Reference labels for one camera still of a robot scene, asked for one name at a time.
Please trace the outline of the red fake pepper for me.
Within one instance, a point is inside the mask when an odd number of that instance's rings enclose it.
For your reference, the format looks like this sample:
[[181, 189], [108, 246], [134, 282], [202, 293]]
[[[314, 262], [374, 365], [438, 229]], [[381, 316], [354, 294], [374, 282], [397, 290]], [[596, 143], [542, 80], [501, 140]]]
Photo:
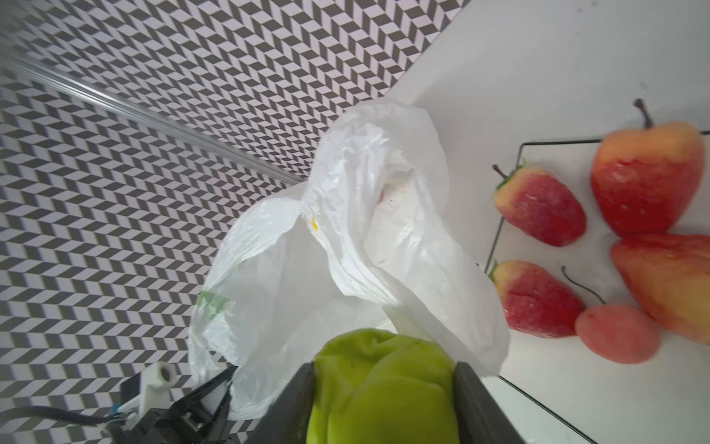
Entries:
[[617, 240], [611, 260], [630, 294], [662, 327], [709, 343], [709, 237], [656, 233]]

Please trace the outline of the red yellow fake apple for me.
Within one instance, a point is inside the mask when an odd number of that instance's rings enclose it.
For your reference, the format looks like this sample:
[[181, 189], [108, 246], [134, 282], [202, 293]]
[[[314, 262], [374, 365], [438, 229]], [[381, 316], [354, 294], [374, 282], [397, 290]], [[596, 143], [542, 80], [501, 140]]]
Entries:
[[608, 133], [590, 178], [602, 217], [621, 238], [671, 229], [693, 201], [706, 166], [704, 135], [695, 125], [656, 125], [642, 98], [633, 106], [643, 127]]

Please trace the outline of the red fake strawberry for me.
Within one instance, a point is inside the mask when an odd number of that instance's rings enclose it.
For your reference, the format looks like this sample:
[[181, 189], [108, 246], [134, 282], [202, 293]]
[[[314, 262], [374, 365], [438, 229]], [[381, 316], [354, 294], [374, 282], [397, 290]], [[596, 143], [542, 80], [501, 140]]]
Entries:
[[587, 229], [587, 216], [571, 190], [543, 168], [520, 166], [503, 178], [493, 202], [506, 222], [526, 235], [554, 247], [579, 240]]
[[576, 335], [575, 323], [586, 305], [545, 268], [510, 260], [494, 264], [488, 277], [497, 289], [510, 329], [543, 339]]

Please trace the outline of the red fake apple green stem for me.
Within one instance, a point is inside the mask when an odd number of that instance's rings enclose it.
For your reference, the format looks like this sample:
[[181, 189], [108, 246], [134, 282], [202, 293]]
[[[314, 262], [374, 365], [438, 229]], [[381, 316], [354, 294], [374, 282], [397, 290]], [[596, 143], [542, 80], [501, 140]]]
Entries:
[[586, 309], [575, 321], [575, 331], [596, 355], [617, 364], [642, 364], [659, 351], [660, 328], [641, 308], [623, 303], [606, 303], [594, 290], [572, 279], [567, 266], [561, 267], [567, 281], [595, 296], [600, 305]]

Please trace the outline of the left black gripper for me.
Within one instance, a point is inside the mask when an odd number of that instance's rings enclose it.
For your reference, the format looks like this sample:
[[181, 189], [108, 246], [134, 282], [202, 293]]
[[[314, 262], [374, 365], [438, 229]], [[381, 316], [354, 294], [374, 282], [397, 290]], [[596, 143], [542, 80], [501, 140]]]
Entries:
[[229, 366], [216, 377], [166, 409], [151, 409], [133, 429], [126, 429], [127, 416], [113, 425], [115, 443], [237, 443], [227, 420], [231, 395], [229, 381], [236, 368]]

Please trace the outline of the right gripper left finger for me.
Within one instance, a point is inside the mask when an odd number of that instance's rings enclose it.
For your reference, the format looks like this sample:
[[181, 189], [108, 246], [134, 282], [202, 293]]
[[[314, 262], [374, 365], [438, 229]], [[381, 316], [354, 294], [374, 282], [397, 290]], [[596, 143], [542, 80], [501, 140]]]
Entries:
[[303, 364], [268, 408], [246, 444], [305, 444], [316, 394], [314, 362]]

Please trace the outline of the white plastic bag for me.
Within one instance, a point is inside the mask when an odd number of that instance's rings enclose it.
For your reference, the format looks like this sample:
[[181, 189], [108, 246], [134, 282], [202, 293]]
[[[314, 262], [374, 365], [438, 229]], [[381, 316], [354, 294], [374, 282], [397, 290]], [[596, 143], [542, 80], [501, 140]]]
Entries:
[[355, 105], [324, 134], [309, 179], [239, 216], [190, 322], [192, 380], [234, 364], [229, 416], [258, 419], [322, 347], [355, 329], [439, 344], [495, 377], [510, 332], [491, 279], [442, 218], [449, 172], [429, 114]]

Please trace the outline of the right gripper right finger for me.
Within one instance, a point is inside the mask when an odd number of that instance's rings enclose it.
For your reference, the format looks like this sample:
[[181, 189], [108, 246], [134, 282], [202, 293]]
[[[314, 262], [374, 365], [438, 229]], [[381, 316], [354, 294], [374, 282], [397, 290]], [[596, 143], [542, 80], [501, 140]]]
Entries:
[[521, 435], [467, 363], [456, 363], [453, 396], [460, 444], [524, 443]]

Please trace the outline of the green fake fruit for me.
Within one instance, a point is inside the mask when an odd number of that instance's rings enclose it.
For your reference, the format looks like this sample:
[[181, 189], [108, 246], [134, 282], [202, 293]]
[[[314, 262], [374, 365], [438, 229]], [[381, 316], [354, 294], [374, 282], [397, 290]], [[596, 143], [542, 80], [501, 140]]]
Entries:
[[309, 443], [457, 443], [454, 361], [434, 342], [359, 329], [314, 357]]

